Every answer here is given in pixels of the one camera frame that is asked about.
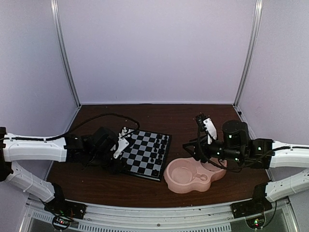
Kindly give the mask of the black and white chessboard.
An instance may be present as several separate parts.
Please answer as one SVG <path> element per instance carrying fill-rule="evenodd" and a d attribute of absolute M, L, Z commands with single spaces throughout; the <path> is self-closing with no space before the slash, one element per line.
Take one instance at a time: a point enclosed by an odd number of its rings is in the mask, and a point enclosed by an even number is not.
<path fill-rule="evenodd" d="M 154 148 L 155 144 L 157 144 L 156 137 L 158 134 L 161 134 L 162 138 L 160 139 L 157 153 L 155 153 Z M 160 147 L 165 135 L 168 136 L 167 144 L 164 149 L 165 153 L 163 154 L 162 164 L 158 165 L 156 164 L 156 160 L 158 159 Z M 120 159 L 124 161 L 126 165 L 122 173 L 160 182 L 165 170 L 172 136 L 169 134 L 134 130 L 131 128 L 127 128 L 127 133 L 122 133 L 121 131 L 120 136 L 123 136 L 129 142 L 129 146 L 120 154 Z M 159 171 L 158 176 L 152 176 L 153 170 Z"/>

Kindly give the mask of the black rook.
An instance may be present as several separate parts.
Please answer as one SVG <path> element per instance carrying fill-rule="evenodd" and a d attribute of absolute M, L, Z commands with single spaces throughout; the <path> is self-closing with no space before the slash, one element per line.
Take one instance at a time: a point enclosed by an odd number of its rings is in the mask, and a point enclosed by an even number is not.
<path fill-rule="evenodd" d="M 158 176 L 159 174 L 159 171 L 158 170 L 153 170 L 152 171 L 152 176 Z"/>

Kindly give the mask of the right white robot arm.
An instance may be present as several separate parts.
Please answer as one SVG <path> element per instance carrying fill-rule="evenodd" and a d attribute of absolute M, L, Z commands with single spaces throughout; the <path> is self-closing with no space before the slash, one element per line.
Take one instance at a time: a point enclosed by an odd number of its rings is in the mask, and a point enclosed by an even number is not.
<path fill-rule="evenodd" d="M 248 210 L 258 213 L 265 207 L 266 201 L 293 195 L 309 188 L 309 147 L 308 145 L 287 144 L 272 139 L 250 139 L 248 125 L 245 122 L 230 120 L 223 124 L 223 140 L 216 137 L 216 128 L 210 118 L 197 119 L 196 139 L 183 144 L 196 161 L 215 164 L 228 160 L 237 163 L 233 171 L 244 168 L 269 169 L 279 167 L 298 167 L 304 171 L 276 182 L 257 185 L 252 199 L 248 201 Z"/>

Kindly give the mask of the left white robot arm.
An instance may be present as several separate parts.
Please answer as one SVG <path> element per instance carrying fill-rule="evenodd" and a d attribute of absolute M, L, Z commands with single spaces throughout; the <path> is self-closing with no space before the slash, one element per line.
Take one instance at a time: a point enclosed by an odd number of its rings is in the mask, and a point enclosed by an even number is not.
<path fill-rule="evenodd" d="M 118 161 L 129 142 L 123 133 L 116 135 L 99 128 L 92 135 L 63 134 L 56 137 L 18 136 L 0 129 L 0 179 L 14 184 L 24 192 L 37 196 L 58 214 L 66 214 L 70 207 L 62 188 L 46 182 L 18 164 L 20 160 L 51 160 L 88 165 L 93 161 Z"/>

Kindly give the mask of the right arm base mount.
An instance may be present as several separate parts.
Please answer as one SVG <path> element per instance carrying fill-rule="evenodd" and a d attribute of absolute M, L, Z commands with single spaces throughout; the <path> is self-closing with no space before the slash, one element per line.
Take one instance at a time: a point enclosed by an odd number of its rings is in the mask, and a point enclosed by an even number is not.
<path fill-rule="evenodd" d="M 242 218 L 271 210 L 272 203 L 267 200 L 247 200 L 231 204 L 234 218 Z"/>

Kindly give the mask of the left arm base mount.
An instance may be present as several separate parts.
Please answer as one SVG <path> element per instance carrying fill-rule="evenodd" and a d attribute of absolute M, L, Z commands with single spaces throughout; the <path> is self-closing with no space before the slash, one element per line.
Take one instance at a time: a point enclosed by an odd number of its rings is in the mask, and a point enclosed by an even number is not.
<path fill-rule="evenodd" d="M 87 206 L 83 203 L 65 201 L 64 204 L 55 205 L 43 202 L 44 210 L 54 216 L 61 216 L 68 219 L 83 219 Z"/>

